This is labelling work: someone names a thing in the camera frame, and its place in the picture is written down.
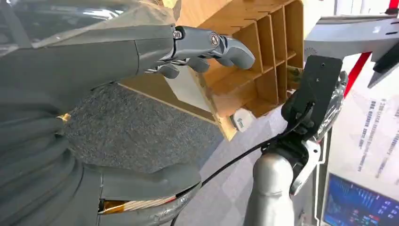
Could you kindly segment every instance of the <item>red stripe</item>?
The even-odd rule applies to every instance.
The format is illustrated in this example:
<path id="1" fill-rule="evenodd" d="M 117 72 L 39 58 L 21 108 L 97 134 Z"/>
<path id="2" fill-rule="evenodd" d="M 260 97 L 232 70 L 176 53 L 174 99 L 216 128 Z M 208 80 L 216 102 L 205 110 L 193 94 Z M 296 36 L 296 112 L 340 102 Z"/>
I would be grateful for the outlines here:
<path id="1" fill-rule="evenodd" d="M 370 57 L 371 52 L 362 53 L 356 62 L 355 66 L 352 68 L 351 72 L 348 76 L 348 84 L 346 85 L 345 93 L 343 94 L 344 97 L 349 93 L 353 84 L 355 83 L 356 79 L 358 78 L 361 70 L 363 69 L 364 65 L 366 64 L 367 59 Z"/>
<path id="2" fill-rule="evenodd" d="M 389 8 L 397 8 L 399 4 L 399 0 L 391 0 L 389 3 Z"/>

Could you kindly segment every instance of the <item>metal screw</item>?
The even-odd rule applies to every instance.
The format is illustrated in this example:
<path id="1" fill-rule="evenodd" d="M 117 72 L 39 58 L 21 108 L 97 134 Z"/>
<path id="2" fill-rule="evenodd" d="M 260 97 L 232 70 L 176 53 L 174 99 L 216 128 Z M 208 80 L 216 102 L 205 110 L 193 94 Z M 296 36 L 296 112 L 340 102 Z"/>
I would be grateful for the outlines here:
<path id="1" fill-rule="evenodd" d="M 183 37 L 182 32 L 180 31 L 173 31 L 173 38 L 174 39 L 181 39 Z"/>
<path id="2" fill-rule="evenodd" d="M 219 45 L 219 37 L 215 33 L 211 34 L 211 43 L 214 46 Z"/>

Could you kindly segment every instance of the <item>gray robotic arm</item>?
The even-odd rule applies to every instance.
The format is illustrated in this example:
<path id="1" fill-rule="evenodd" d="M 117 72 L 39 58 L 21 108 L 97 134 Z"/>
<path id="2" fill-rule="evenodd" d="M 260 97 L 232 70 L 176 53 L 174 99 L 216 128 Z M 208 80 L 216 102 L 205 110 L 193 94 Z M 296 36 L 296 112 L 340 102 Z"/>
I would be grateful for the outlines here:
<path id="1" fill-rule="evenodd" d="M 320 158 L 318 142 L 334 123 L 347 75 L 340 59 L 310 56 L 300 89 L 282 107 L 287 129 L 261 146 L 244 226 L 293 226 L 297 195 Z"/>
<path id="2" fill-rule="evenodd" d="M 93 36 L 115 32 L 93 30 L 0 58 L 0 225 L 161 225 L 198 191 L 198 170 L 187 164 L 142 174 L 80 162 L 58 133 L 63 123 L 56 117 L 72 110 L 91 89 L 112 81 L 145 72 L 175 77 L 173 64 L 202 71 L 207 69 L 203 59 L 211 57 L 249 68 L 254 56 L 234 39 L 190 27 L 129 27 L 117 31 L 123 41 Z M 82 43 L 84 36 L 95 41 Z M 170 196 L 176 199 L 155 207 L 97 213 L 102 200 Z"/>

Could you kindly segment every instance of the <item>red pole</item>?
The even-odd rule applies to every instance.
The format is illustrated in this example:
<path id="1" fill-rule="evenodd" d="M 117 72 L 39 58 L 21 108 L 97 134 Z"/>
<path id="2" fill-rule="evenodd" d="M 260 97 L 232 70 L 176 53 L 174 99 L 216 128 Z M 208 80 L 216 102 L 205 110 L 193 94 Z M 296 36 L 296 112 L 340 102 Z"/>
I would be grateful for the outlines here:
<path id="1" fill-rule="evenodd" d="M 343 94 L 344 97 L 349 93 L 351 90 L 353 84 L 355 83 L 356 79 L 358 78 L 361 70 L 363 69 L 364 65 L 366 64 L 367 59 L 370 57 L 371 52 L 368 53 L 362 53 L 358 59 L 358 61 L 355 63 L 355 66 L 352 68 L 351 72 L 349 73 L 348 76 L 348 84 L 346 85 L 345 92 Z"/>

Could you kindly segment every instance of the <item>computer screen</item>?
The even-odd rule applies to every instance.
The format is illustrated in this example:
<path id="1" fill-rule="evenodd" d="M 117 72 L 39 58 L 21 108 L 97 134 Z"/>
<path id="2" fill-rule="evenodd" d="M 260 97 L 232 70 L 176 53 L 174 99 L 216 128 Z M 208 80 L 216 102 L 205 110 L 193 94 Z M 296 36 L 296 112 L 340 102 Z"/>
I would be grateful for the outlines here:
<path id="1" fill-rule="evenodd" d="M 324 221 L 332 226 L 399 226 L 399 202 L 330 174 Z"/>

